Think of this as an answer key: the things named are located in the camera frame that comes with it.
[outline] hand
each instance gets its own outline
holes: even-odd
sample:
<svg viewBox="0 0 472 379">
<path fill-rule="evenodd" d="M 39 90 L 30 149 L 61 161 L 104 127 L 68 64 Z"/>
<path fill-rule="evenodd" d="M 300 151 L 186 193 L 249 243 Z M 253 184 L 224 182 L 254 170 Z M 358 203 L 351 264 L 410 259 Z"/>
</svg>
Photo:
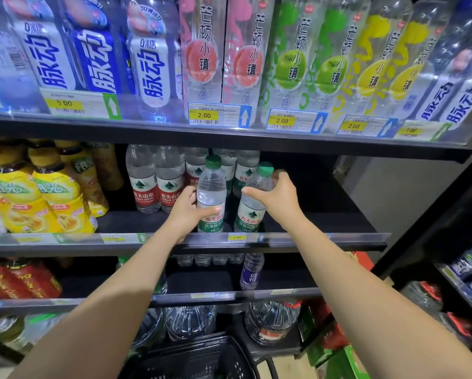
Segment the hand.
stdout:
<svg viewBox="0 0 472 379">
<path fill-rule="evenodd" d="M 195 204 L 195 189 L 195 186 L 183 189 L 166 220 L 165 225 L 178 235 L 177 243 L 182 242 L 202 218 L 215 215 L 222 210 L 221 206 L 198 209 Z"/>
<path fill-rule="evenodd" d="M 301 218 L 303 212 L 299 208 L 296 187 L 289 175 L 283 170 L 276 170 L 272 175 L 275 188 L 271 191 L 262 191 L 253 187 L 244 187 L 242 192 L 255 198 L 286 231 L 288 227 Z"/>
</svg>

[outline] store shelf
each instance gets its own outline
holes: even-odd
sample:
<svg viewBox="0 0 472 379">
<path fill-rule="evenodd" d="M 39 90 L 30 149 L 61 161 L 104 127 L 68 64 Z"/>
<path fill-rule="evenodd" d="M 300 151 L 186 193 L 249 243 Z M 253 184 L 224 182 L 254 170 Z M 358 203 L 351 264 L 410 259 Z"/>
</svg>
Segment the store shelf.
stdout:
<svg viewBox="0 0 472 379">
<path fill-rule="evenodd" d="M 239 286 L 242 265 L 179 267 L 166 265 L 168 292 L 153 295 L 150 307 L 234 304 L 262 300 L 281 301 L 320 297 L 321 293 L 299 254 L 267 254 L 256 290 Z M 59 278 L 59 299 L 0 300 L 0 314 L 61 313 L 72 310 L 101 285 L 109 274 Z"/>
<path fill-rule="evenodd" d="M 229 326 L 227 332 L 237 336 L 238 339 L 246 345 L 254 360 L 258 360 L 265 355 L 283 356 L 299 354 L 301 350 L 301 339 L 299 336 L 297 324 L 292 327 L 285 338 L 276 343 L 274 346 L 262 346 L 258 343 L 255 343 L 252 338 L 249 337 L 247 331 L 245 330 L 243 321 L 244 314 L 234 315 L 233 323 L 231 326 Z"/>
<path fill-rule="evenodd" d="M 0 136 L 56 138 L 112 143 L 201 146 L 405 159 L 441 159 L 464 163 L 472 149 L 451 144 L 398 141 L 334 135 L 195 128 L 185 125 L 146 125 L 141 121 L 60 119 L 33 114 L 0 115 Z"/>
<path fill-rule="evenodd" d="M 467 298 L 460 290 L 462 281 L 453 273 L 453 271 L 444 264 L 436 264 L 435 267 L 438 271 L 446 278 L 446 280 L 454 287 L 454 289 L 460 294 L 460 296 L 466 301 L 466 303 L 472 308 L 472 300 Z"/>
<path fill-rule="evenodd" d="M 377 233 L 343 188 L 311 156 L 263 153 L 261 159 L 271 160 L 277 168 L 289 171 L 296 185 L 299 205 L 305 215 L 331 240 L 346 251 L 383 251 L 388 233 Z M 163 211 L 144 215 L 136 211 L 130 185 L 116 192 L 105 192 L 110 211 L 98 218 L 94 235 L 4 234 L 0 235 L 0 257 L 54 256 L 128 256 L 157 231 L 168 218 Z M 239 198 L 230 195 L 225 205 L 224 233 L 191 233 L 173 248 L 172 255 L 226 253 L 227 248 L 242 252 L 296 253 L 290 236 L 266 213 L 259 233 L 241 236 L 231 233 L 238 210 Z"/>
</svg>

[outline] right arm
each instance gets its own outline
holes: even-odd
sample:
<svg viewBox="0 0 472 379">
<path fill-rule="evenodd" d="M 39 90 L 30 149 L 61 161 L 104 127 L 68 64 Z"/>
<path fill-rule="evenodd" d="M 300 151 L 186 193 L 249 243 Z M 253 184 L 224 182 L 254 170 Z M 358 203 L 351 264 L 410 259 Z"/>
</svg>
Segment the right arm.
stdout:
<svg viewBox="0 0 472 379">
<path fill-rule="evenodd" d="M 245 187 L 289 233 L 372 379 L 472 379 L 472 353 L 439 322 L 367 271 L 311 223 L 287 173 Z"/>
</svg>

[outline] yellow tea bottle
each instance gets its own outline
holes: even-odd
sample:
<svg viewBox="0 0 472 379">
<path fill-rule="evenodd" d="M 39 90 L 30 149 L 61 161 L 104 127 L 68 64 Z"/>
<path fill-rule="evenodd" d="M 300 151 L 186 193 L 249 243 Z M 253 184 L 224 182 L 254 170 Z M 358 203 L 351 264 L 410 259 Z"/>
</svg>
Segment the yellow tea bottle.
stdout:
<svg viewBox="0 0 472 379">
<path fill-rule="evenodd" d="M 86 144 L 91 150 L 99 182 L 103 189 L 119 190 L 124 185 L 124 179 L 118 169 L 115 146 L 107 142 L 86 142 Z"/>
<path fill-rule="evenodd" d="M 75 179 L 80 184 L 92 214 L 96 218 L 105 215 L 108 212 L 108 201 L 99 184 L 96 167 L 90 153 L 77 141 L 55 140 L 54 142 L 59 148 L 62 161 L 73 168 Z"/>
<path fill-rule="evenodd" d="M 47 201 L 32 181 L 31 165 L 16 147 L 0 146 L 0 193 L 10 202 L 12 232 L 63 232 Z"/>
<path fill-rule="evenodd" d="M 32 179 L 42 192 L 66 232 L 94 232 L 98 223 L 71 168 L 66 167 L 55 148 L 29 149 L 35 167 Z"/>
</svg>

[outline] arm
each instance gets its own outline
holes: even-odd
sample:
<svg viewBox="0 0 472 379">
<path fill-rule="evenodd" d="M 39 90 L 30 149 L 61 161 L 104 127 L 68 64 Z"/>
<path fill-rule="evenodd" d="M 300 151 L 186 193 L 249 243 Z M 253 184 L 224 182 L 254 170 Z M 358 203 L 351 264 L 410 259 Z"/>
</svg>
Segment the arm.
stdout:
<svg viewBox="0 0 472 379">
<path fill-rule="evenodd" d="M 372 379 L 472 379 L 472 353 L 306 219 L 287 173 L 279 174 L 272 191 L 243 192 L 261 201 L 290 234 Z"/>
<path fill-rule="evenodd" d="M 9 379 L 117 377 L 138 332 L 171 248 L 203 217 L 186 187 L 162 227 L 87 299 L 52 328 Z"/>
</svg>

